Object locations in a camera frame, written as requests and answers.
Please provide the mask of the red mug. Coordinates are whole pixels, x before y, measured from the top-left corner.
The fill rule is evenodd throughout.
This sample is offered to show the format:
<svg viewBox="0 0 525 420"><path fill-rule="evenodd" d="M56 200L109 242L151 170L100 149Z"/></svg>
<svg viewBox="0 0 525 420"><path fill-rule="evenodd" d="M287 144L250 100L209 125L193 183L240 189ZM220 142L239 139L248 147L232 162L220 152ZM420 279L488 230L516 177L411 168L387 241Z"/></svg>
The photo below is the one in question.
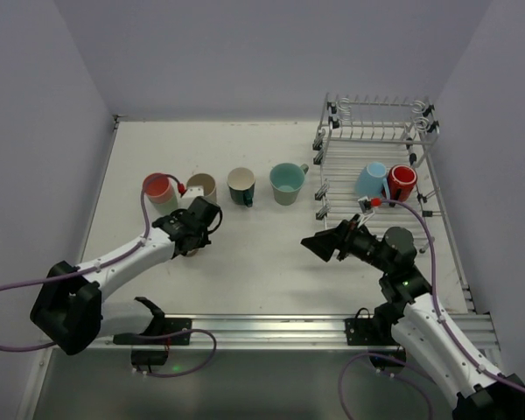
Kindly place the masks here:
<svg viewBox="0 0 525 420"><path fill-rule="evenodd" d="M406 201L417 184L417 173L410 166L393 166L387 176L389 197L392 200Z"/></svg>

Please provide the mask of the beige tall cup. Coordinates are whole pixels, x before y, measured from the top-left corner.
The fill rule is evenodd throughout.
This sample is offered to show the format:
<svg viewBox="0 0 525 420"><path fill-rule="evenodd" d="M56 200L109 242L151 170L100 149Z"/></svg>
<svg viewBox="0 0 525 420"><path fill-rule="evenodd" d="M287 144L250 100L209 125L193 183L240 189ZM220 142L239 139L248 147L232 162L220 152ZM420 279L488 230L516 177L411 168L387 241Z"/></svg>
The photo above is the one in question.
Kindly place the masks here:
<svg viewBox="0 0 525 420"><path fill-rule="evenodd" d="M207 173L197 173L192 175L185 186L190 188L201 188L203 197L213 203L217 202L217 185L215 179Z"/></svg>

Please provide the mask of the light green mug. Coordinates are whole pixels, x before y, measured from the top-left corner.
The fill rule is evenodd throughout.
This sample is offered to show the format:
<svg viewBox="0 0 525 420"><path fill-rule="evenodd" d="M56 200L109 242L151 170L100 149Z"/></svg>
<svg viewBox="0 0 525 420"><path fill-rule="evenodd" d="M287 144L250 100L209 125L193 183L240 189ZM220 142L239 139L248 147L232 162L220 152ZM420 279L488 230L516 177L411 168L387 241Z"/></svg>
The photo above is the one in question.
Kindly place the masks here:
<svg viewBox="0 0 525 420"><path fill-rule="evenodd" d="M281 206L292 205L305 183L309 170L307 164L281 163L273 167L269 174L274 200Z"/></svg>

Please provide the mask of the light blue mug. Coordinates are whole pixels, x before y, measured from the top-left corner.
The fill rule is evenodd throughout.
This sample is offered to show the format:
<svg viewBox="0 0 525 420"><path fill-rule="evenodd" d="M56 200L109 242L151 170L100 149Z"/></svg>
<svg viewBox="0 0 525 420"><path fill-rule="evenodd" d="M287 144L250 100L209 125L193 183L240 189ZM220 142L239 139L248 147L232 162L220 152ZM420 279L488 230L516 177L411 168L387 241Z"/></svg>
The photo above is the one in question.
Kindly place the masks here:
<svg viewBox="0 0 525 420"><path fill-rule="evenodd" d="M355 192L360 197L379 198L384 195L389 200L388 174L388 169L383 163L371 162L367 164L356 180Z"/></svg>

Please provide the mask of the dark green mug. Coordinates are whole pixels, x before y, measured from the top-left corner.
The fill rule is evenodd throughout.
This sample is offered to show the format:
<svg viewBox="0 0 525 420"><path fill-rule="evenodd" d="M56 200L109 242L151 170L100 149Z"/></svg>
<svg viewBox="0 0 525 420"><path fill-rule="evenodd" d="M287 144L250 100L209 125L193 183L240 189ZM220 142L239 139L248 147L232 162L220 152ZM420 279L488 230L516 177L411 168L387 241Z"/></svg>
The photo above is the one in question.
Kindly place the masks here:
<svg viewBox="0 0 525 420"><path fill-rule="evenodd" d="M253 206L255 185L255 174L248 168L237 167L227 175L227 187L236 205Z"/></svg>

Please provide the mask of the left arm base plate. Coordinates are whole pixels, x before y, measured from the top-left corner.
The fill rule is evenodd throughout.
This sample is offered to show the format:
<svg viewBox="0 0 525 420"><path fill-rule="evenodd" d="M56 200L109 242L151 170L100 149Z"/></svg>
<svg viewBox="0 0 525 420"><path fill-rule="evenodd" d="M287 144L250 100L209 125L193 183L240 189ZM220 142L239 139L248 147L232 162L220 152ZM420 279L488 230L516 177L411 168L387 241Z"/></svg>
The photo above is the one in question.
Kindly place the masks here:
<svg viewBox="0 0 525 420"><path fill-rule="evenodd" d="M192 326L191 318L155 318L143 332L117 334L113 343L127 346L188 346L188 330Z"/></svg>

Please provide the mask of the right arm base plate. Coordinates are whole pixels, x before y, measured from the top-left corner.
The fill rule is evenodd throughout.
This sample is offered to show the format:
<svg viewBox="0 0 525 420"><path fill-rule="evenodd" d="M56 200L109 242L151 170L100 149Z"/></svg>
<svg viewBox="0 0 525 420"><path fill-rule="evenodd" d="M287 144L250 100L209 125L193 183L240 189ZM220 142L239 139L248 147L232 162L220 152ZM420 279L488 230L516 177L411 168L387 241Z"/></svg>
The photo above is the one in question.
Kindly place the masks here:
<svg viewBox="0 0 525 420"><path fill-rule="evenodd" d="M349 346L388 347L397 342L391 335L391 324L383 314L374 314L360 308L353 316L344 319L346 343Z"/></svg>

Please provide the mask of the pink cup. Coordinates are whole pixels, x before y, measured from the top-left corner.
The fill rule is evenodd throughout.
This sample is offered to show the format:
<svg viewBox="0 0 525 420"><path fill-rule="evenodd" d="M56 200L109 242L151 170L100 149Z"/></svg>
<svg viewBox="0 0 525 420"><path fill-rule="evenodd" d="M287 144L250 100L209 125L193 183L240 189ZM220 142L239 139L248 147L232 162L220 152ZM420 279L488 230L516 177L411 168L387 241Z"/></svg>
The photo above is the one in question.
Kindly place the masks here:
<svg viewBox="0 0 525 420"><path fill-rule="evenodd" d="M149 201L156 204L163 204L174 197L171 181L159 172L154 172L143 180L143 191Z"/></svg>

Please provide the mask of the green cup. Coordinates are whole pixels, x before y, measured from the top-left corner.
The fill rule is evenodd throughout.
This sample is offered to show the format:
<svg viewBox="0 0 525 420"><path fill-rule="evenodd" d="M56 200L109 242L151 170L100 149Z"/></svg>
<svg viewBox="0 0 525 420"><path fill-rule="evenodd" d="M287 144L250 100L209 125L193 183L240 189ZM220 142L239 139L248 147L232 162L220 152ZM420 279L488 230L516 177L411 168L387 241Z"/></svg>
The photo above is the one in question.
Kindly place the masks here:
<svg viewBox="0 0 525 420"><path fill-rule="evenodd" d="M158 196L149 196L150 203L161 215L169 215L179 207L179 200L172 189Z"/></svg>

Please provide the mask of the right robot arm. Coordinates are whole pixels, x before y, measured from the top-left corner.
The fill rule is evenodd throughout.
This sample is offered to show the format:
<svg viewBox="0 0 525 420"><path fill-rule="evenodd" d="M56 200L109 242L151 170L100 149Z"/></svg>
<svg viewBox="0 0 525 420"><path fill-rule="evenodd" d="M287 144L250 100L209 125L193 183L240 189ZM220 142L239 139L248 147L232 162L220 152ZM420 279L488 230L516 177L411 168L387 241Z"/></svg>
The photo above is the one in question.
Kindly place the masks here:
<svg viewBox="0 0 525 420"><path fill-rule="evenodd" d="M525 418L521 379L505 376L442 308L415 264L409 230L391 227L377 237L356 219L343 220L301 244L325 262L355 256L382 273L386 302L374 309L374 328L410 352L444 394L453 418Z"/></svg>

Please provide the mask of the cream small cup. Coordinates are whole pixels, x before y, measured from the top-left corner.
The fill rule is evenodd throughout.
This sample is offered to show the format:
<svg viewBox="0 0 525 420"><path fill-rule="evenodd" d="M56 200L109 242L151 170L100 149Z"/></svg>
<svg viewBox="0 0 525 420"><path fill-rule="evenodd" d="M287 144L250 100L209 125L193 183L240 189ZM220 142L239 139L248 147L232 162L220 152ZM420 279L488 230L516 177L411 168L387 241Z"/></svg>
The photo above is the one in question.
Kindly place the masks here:
<svg viewBox="0 0 525 420"><path fill-rule="evenodd" d="M186 257L193 257L193 256L196 256L198 254L200 250L199 249L195 249L195 250L192 250L190 252L188 252L185 256Z"/></svg>

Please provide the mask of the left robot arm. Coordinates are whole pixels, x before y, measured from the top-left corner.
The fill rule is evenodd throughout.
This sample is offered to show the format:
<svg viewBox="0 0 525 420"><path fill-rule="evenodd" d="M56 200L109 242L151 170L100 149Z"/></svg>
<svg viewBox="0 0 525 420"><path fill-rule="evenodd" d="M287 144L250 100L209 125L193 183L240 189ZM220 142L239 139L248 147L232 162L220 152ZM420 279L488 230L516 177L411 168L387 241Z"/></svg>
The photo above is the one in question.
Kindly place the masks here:
<svg viewBox="0 0 525 420"><path fill-rule="evenodd" d="M68 355L105 336L166 342L165 313L151 300L110 303L109 297L145 271L209 245L222 220L218 205L197 197L186 209L148 221L135 240L102 257L78 266L56 263L31 308L31 322Z"/></svg>

